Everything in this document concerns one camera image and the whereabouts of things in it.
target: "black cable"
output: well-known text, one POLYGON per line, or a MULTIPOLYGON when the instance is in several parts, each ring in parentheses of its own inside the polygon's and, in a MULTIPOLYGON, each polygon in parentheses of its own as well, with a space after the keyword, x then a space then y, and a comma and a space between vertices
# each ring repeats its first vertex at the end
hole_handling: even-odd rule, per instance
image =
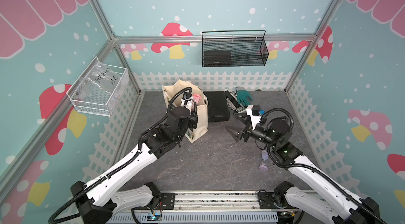
POLYGON ((134 208, 131 208, 131 213, 132 213, 132 218, 134 219, 136 224, 142 224, 138 221, 138 219, 135 216, 134 208))
POLYGON ((298 223, 300 223, 300 221, 302 220, 302 217, 304 216, 304 214, 305 214, 305 212, 301 210, 300 216, 298 217, 297 221, 294 222, 293 224, 298 224, 298 223))
POLYGON ((156 126, 158 126, 160 123, 162 123, 166 118, 167 118, 167 114, 169 113, 169 111, 171 110, 171 106, 173 104, 173 102, 176 100, 177 97, 179 97, 182 93, 188 92, 188 96, 191 96, 191 91, 192 88, 191 87, 186 87, 182 90, 180 90, 179 92, 177 92, 172 99, 169 102, 169 105, 167 106, 167 111, 166 111, 166 115, 159 120, 158 122, 156 122, 153 126, 151 126, 148 130, 145 130, 144 132, 142 132, 139 137, 138 137, 138 150, 135 152, 134 156, 132 156, 131 159, 129 159, 127 162, 125 162, 123 165, 119 166, 118 168, 114 169, 113 171, 109 172, 106 176, 101 177, 99 180, 97 180, 94 184, 86 187, 83 191, 79 192, 77 195, 75 195, 72 199, 70 199, 68 202, 66 202, 63 206, 61 206, 58 210, 56 210, 48 219, 48 224, 56 224, 56 223, 61 223, 61 222, 65 222, 77 217, 80 217, 80 214, 73 214, 71 216, 67 216, 64 218, 60 218, 60 219, 55 219, 61 212, 63 212, 66 208, 68 208, 71 204, 73 204, 74 202, 76 202, 77 200, 79 200, 81 197, 83 197, 84 195, 86 195, 89 191, 91 191, 95 186, 98 186, 99 184, 101 184, 102 182, 104 182, 108 177, 108 179, 111 178, 112 175, 114 175, 115 173, 117 173, 118 171, 122 170, 123 168, 125 168, 126 166, 128 166, 129 164, 131 164, 140 154, 141 150, 142 150, 142 137, 144 135, 146 135, 150 130, 152 130, 153 128, 155 128, 156 126))

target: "black case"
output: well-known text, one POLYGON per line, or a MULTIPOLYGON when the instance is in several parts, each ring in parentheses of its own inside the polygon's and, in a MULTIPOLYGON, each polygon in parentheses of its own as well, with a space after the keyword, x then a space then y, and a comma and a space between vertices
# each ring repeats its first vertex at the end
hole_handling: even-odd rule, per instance
POLYGON ((208 100, 208 122, 228 121, 230 117, 226 93, 223 91, 204 91, 208 100))

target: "yellow mushroom stem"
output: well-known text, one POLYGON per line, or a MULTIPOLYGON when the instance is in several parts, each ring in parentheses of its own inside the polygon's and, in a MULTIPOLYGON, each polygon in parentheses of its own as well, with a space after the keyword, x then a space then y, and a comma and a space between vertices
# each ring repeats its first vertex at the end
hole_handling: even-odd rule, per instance
POLYGON ((267 59, 275 59, 275 58, 277 58, 277 50, 269 51, 269 56, 267 57, 267 59))
POLYGON ((181 49, 181 44, 174 45, 169 48, 170 49, 170 59, 183 59, 184 58, 184 52, 181 49))
POLYGON ((364 142, 366 138, 371 135, 370 131, 362 125, 358 125, 358 127, 352 128, 352 133, 354 134, 356 139, 361 142, 364 142))
POLYGON ((142 56, 139 54, 139 51, 135 50, 135 51, 131 52, 131 59, 139 60, 139 59, 142 59, 142 56))
POLYGON ((308 65, 312 65, 312 66, 315 65, 315 59, 318 54, 319 54, 319 52, 317 50, 312 51, 312 53, 309 56, 308 61, 307 61, 308 65))

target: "red mushroom cap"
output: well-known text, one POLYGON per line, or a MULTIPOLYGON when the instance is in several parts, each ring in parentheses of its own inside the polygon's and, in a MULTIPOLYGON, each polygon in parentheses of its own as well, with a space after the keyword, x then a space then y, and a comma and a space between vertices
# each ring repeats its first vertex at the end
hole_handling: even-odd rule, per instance
POLYGON ((392 171, 405 180, 405 156, 390 154, 388 155, 387 162, 392 171))
MULTIPOLYGON (((190 35, 193 34, 183 25, 180 25, 178 23, 168 23, 159 36, 190 36, 190 35)), ((197 43, 166 43, 166 44, 156 43, 152 44, 151 49, 155 53, 161 53, 169 49, 170 47, 179 44, 188 46, 197 46, 197 43)))
POLYGON ((369 135, 373 135, 378 148, 385 150, 392 139, 392 125, 390 119, 384 113, 372 112, 367 110, 349 110, 347 121, 360 124, 352 128, 353 134, 357 140, 364 141, 369 135))

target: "work glove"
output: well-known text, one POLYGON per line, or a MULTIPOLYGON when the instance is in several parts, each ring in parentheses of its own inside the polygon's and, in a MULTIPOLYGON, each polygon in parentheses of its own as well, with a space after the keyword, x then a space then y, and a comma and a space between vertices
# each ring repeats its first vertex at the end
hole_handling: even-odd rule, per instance
POLYGON ((250 93, 247 90, 238 90, 236 92, 236 96, 238 98, 238 103, 240 103, 241 105, 243 105, 245 107, 250 105, 249 100, 253 101, 252 96, 250 95, 250 93))

